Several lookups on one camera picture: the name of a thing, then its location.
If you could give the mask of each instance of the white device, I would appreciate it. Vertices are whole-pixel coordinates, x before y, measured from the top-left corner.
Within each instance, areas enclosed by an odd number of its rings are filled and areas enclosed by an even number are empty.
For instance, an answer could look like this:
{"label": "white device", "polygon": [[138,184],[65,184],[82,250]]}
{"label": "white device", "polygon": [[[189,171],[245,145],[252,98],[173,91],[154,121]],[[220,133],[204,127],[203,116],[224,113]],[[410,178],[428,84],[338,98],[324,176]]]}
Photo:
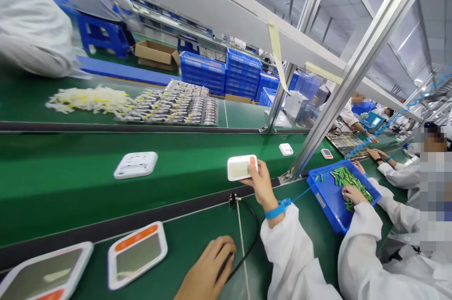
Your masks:
{"label": "white device", "polygon": [[168,253],[160,221],[116,241],[108,250],[108,288],[124,287],[162,261]]}
{"label": "white device", "polygon": [[156,152],[126,154],[114,171],[115,179],[136,178],[153,172],[159,156]]}
{"label": "white device", "polygon": [[323,157],[327,160],[331,160],[333,158],[331,152],[326,148],[322,149],[320,152],[322,153]]}
{"label": "white device", "polygon": [[0,299],[68,299],[92,252],[93,244],[83,242],[22,262],[0,284]]}
{"label": "white device", "polygon": [[293,155],[292,147],[289,144],[280,144],[279,150],[284,156],[291,156]]}
{"label": "white device", "polygon": [[227,160],[227,179],[229,181],[251,178],[248,166],[251,164],[251,158],[254,158],[256,170],[259,171],[258,159],[255,155],[233,156]]}

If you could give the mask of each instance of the pile of wires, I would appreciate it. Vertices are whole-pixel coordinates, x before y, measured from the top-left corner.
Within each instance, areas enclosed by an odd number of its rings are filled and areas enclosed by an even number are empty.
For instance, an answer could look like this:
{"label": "pile of wires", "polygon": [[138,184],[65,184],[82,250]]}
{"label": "pile of wires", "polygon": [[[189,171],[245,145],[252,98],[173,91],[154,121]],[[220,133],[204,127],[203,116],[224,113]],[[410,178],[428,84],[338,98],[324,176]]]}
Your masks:
{"label": "pile of wires", "polygon": [[122,90],[114,90],[102,85],[88,89],[59,89],[46,103],[47,108],[69,114],[76,109],[97,113],[124,113],[134,100]]}

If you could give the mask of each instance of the hand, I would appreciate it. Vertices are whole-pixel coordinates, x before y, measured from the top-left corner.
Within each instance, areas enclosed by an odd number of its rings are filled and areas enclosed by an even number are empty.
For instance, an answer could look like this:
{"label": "hand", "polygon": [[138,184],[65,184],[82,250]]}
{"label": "hand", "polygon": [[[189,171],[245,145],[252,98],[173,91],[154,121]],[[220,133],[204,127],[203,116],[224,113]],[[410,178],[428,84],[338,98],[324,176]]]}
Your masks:
{"label": "hand", "polygon": [[380,151],[379,149],[375,149],[375,150],[377,151],[378,154],[380,154],[380,158],[382,158],[383,160],[389,159],[389,155],[386,154],[385,152]]}
{"label": "hand", "polygon": [[367,201],[364,195],[355,186],[344,186],[342,188],[342,196],[344,197],[344,200],[350,198],[355,205],[358,205],[361,202],[369,203],[369,201]]}
{"label": "hand", "polygon": [[358,168],[358,170],[362,173],[365,174],[366,171],[364,170],[364,168],[362,167],[362,165],[358,162],[358,161],[354,161],[353,164],[355,165],[356,168]]}
{"label": "hand", "polygon": [[380,154],[377,152],[376,149],[366,149],[366,151],[369,153],[372,159],[377,160],[381,159]]}
{"label": "hand", "polygon": [[372,135],[372,134],[370,134],[370,133],[367,133],[367,137],[368,137],[369,139],[371,139],[373,143],[378,143],[378,139],[377,139],[376,136],[374,136],[374,135]]}
{"label": "hand", "polygon": [[241,182],[254,188],[256,200],[264,207],[264,211],[271,211],[277,208],[279,203],[273,193],[267,165],[262,160],[258,160],[258,164],[259,172],[256,170],[254,158],[251,158],[251,164],[249,166],[251,179],[244,179]]}
{"label": "hand", "polygon": [[[230,236],[220,236],[216,240],[212,240],[198,261],[188,271],[174,300],[215,300],[218,298],[231,274],[236,252],[237,247]],[[232,253],[232,256],[217,280],[220,268],[229,253]]]}

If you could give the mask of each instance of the black cable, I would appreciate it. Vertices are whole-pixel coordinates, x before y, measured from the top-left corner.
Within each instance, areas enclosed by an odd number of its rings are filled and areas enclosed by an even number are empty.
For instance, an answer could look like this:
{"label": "black cable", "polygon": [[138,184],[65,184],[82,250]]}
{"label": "black cable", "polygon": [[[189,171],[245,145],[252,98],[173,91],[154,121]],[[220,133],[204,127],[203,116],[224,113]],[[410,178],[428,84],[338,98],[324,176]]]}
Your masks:
{"label": "black cable", "polygon": [[256,236],[254,237],[254,241],[251,244],[251,247],[248,249],[248,251],[245,253],[245,255],[243,256],[243,258],[239,261],[237,267],[234,268],[234,270],[231,272],[231,274],[229,275],[229,277],[226,280],[226,283],[231,280],[231,278],[234,276],[234,274],[237,272],[237,270],[240,268],[240,266],[243,264],[243,262],[245,261],[246,257],[249,255],[249,253],[251,252],[251,250],[253,249],[254,245],[256,244],[256,242],[258,241],[259,238],[259,227],[260,227],[260,223],[259,223],[259,219],[258,216],[256,215],[256,213],[253,211],[253,209],[245,202],[245,200],[242,199],[243,204],[251,211],[251,213],[253,213],[254,215],[254,219],[256,220]]}

